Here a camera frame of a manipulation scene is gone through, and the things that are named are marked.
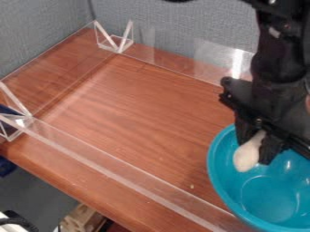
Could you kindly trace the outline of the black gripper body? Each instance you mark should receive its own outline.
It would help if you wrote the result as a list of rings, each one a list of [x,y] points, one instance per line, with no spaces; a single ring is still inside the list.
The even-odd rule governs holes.
[[[220,102],[236,117],[286,141],[310,159],[310,41],[303,24],[291,20],[259,21],[259,43],[251,58],[251,80],[224,77]]]

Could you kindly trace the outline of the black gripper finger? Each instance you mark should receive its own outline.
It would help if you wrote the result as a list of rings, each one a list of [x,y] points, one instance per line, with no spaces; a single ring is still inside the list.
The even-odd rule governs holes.
[[[250,119],[243,119],[239,116],[235,119],[235,128],[239,145],[244,144],[259,130]]]
[[[287,148],[286,141],[271,133],[264,135],[259,147],[259,163],[268,165],[276,155]]]

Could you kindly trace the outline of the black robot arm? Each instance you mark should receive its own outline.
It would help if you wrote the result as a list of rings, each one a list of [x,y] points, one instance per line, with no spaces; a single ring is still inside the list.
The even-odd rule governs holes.
[[[264,132],[258,162],[287,149],[310,159],[310,0],[240,0],[259,28],[248,81],[224,77],[219,101],[235,113],[239,144]]]

